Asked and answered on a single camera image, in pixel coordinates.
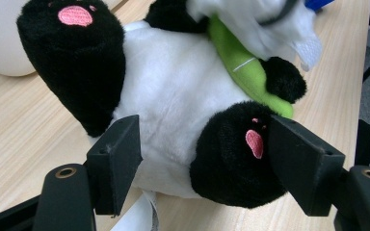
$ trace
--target light wood surface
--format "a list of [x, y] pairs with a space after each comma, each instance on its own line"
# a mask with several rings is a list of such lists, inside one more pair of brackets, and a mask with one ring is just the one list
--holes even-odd
[[[126, 1], [116, 16], [124, 24], [141, 19], [149, 2]], [[323, 56], [315, 68], [303, 72], [308, 93], [295, 106], [294, 119], [347, 155], [346, 168], [353, 164], [356, 146], [369, 10], [370, 1], [335, 0], [317, 15]], [[83, 163], [89, 148], [82, 127], [36, 73], [0, 75], [0, 212], [39, 194], [44, 176], [54, 167]], [[123, 211], [139, 195], [132, 189]], [[159, 194], [158, 211], [163, 231], [325, 231], [333, 230], [335, 214], [332, 209], [327, 218], [309, 218], [289, 194], [253, 210]], [[110, 230], [118, 220], [96, 219], [98, 230]]]

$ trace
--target black and white plush toy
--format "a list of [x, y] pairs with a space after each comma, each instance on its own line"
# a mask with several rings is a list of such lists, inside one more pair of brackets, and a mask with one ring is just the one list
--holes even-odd
[[[233, 68], [228, 59], [243, 46], [210, 16], [195, 21], [185, 0], [157, 0], [145, 20], [122, 27], [99, 0], [31, 0], [17, 25], [37, 72], [94, 141], [117, 119], [140, 116], [144, 160], [133, 186], [253, 208], [285, 193], [266, 153], [277, 145], [267, 124], [305, 82], [281, 58]], [[237, 83], [251, 62], [254, 84]]]

